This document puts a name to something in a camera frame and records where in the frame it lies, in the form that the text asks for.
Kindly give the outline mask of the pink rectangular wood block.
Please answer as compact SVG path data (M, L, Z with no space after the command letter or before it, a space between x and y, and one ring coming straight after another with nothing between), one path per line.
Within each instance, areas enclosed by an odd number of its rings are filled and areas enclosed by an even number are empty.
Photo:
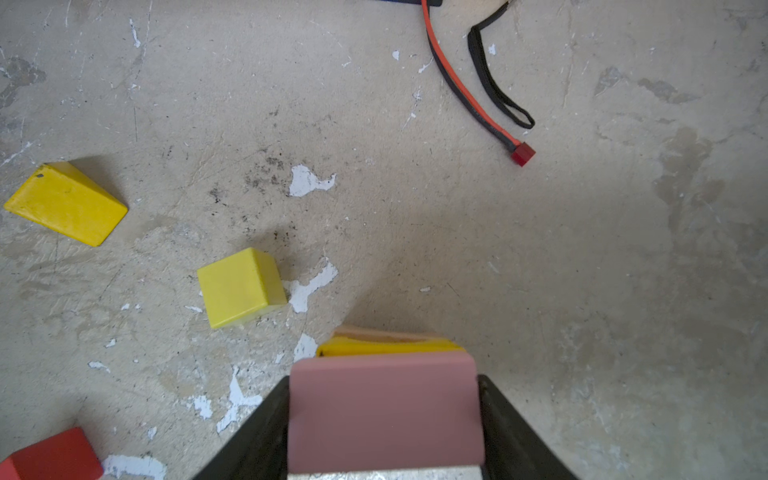
M291 369L292 474L484 460L477 369L466 352L320 357Z

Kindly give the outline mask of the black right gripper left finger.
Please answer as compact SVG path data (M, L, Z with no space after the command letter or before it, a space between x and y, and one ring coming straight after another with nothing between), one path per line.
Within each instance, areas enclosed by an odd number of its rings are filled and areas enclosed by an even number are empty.
M289 400L285 376L193 479L287 479Z

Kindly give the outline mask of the yellow triangular wood block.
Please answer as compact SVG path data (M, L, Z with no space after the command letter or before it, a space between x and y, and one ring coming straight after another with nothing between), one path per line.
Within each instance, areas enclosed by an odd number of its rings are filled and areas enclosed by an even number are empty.
M69 162L38 167L4 209L91 247L100 246L128 212Z

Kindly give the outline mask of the red arch wood block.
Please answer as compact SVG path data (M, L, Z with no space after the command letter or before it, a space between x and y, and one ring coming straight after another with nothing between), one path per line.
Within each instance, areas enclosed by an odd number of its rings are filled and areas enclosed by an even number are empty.
M74 427L9 455L1 480L95 480L104 468L80 427Z

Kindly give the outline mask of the natural wood arch block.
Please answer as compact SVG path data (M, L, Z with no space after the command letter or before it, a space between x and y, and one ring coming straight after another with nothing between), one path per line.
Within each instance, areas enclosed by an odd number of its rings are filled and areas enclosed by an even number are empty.
M445 337L435 333L394 332L350 325L341 325L337 327L333 331L331 337L343 337L352 340L379 343L404 343L445 340Z

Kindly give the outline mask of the lime cube block middle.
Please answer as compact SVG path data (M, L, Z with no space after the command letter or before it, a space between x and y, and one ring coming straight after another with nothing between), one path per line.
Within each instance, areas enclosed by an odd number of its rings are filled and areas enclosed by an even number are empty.
M247 248L197 270L212 329L247 322L288 303L275 259Z

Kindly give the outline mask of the yellow arch wood block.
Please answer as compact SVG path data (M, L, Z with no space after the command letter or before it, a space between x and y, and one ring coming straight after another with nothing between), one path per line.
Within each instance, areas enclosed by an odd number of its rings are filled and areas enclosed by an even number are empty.
M458 344L444 338L430 338L418 341L368 341L349 337L333 337L316 350L317 357L340 357L359 355L385 355L464 351Z

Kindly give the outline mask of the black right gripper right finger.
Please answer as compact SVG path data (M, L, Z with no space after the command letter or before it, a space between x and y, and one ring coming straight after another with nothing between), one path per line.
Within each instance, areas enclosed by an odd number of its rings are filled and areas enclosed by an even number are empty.
M577 480L486 375L478 375L485 480Z

